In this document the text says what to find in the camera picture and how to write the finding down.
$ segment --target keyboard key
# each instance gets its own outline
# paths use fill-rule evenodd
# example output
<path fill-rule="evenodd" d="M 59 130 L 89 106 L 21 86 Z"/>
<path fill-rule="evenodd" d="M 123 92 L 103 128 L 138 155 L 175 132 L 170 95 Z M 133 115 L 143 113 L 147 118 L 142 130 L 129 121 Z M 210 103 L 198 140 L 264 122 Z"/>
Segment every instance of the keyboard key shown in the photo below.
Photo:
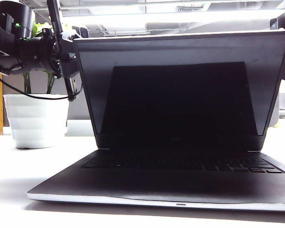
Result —
<path fill-rule="evenodd" d="M 241 168 L 242 166 L 240 164 L 236 164 L 236 163 L 229 163 L 228 164 L 231 168 Z"/>
<path fill-rule="evenodd" d="M 268 172 L 268 173 L 282 173 L 280 170 L 277 170 L 277 169 L 269 169 L 269 170 L 266 170 L 266 172 Z"/>
<path fill-rule="evenodd" d="M 234 172 L 248 172 L 248 169 L 247 168 L 235 168 L 233 171 Z"/>
<path fill-rule="evenodd" d="M 250 168 L 249 170 L 250 170 L 250 172 L 265 172 L 261 168 Z"/>
<path fill-rule="evenodd" d="M 232 171 L 228 166 L 220 166 L 218 167 L 220 171 Z"/>
<path fill-rule="evenodd" d="M 274 167 L 272 165 L 253 165 L 253 164 L 246 164 L 243 165 L 246 168 L 264 168 L 264 169 L 274 169 Z"/>

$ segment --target laptop screen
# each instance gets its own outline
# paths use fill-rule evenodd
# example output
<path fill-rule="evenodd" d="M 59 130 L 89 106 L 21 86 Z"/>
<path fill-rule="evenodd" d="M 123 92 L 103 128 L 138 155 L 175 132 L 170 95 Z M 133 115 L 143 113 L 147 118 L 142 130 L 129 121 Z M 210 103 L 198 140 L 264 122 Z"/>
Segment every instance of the laptop screen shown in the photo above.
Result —
<path fill-rule="evenodd" d="M 262 148 L 285 31 L 90 38 L 75 47 L 100 148 Z"/>
<path fill-rule="evenodd" d="M 257 134 L 245 63 L 114 67 L 100 133 Z"/>

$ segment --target black screen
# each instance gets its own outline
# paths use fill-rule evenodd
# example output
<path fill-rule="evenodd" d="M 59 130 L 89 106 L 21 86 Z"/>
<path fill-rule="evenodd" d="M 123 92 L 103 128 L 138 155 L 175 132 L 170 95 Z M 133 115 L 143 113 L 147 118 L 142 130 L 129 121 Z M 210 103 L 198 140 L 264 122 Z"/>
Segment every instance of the black screen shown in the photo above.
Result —
<path fill-rule="evenodd" d="M 245 63 L 115 66 L 101 134 L 257 135 Z"/>

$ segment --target desk surface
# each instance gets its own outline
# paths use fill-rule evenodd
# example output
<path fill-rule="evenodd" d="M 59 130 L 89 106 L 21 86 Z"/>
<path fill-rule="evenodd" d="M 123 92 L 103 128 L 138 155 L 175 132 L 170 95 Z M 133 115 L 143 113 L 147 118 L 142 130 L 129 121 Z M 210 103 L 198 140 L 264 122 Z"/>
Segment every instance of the desk surface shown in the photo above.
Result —
<path fill-rule="evenodd" d="M 268 129 L 262 152 L 285 164 L 285 119 L 278 124 Z M 14 148 L 11 135 L 0 135 L 0 227 L 285 226 L 282 212 L 74 204 L 26 198 L 27 190 L 96 149 L 94 137 L 65 137 L 57 147 L 19 150 Z"/>

